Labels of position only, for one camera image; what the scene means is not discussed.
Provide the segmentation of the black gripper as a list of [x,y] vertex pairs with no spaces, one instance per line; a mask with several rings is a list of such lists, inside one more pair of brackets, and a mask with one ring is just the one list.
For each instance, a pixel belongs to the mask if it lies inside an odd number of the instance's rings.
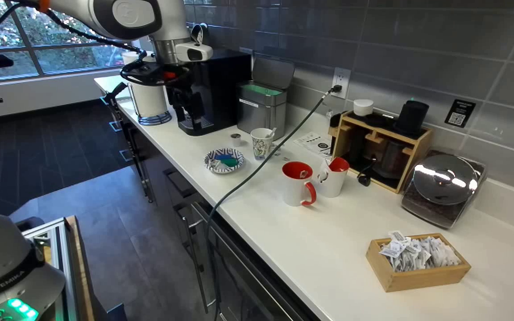
[[159,65],[157,61],[134,61],[122,68],[120,75],[141,86],[170,86],[189,75],[189,70],[175,65]]

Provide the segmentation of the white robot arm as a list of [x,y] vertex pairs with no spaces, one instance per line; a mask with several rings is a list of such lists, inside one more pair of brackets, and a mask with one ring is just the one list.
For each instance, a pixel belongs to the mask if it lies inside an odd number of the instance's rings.
[[122,65],[148,38],[161,63],[189,40],[182,0],[0,0],[0,68],[20,77],[66,75]]

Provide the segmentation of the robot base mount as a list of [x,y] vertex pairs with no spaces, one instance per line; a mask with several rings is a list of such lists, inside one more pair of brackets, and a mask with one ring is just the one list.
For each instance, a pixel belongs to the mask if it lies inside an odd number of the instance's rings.
[[0,321],[36,321],[61,296],[66,279],[0,214]]

